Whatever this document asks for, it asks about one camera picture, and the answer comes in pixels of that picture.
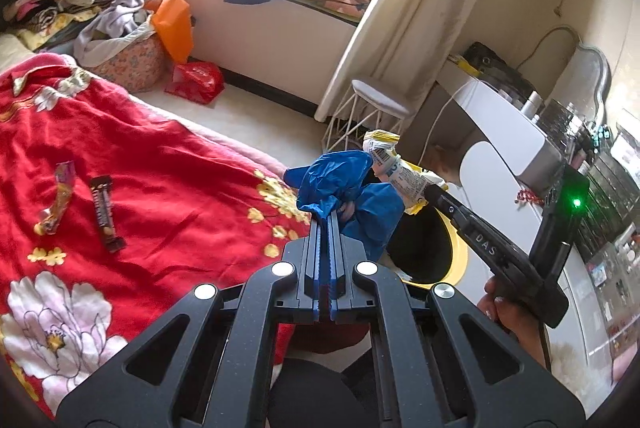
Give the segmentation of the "right hand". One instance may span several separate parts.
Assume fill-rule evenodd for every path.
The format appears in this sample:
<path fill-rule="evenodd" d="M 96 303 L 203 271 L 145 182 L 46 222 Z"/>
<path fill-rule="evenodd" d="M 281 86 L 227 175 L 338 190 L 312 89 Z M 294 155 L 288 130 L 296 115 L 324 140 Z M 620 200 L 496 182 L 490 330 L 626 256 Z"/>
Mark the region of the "right hand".
<path fill-rule="evenodd" d="M 544 323 L 526 309 L 498 295 L 498 281 L 492 276 L 484 286 L 485 295 L 477 307 L 496 324 L 514 333 L 522 348 L 547 370 L 551 370 L 548 336 Z"/>

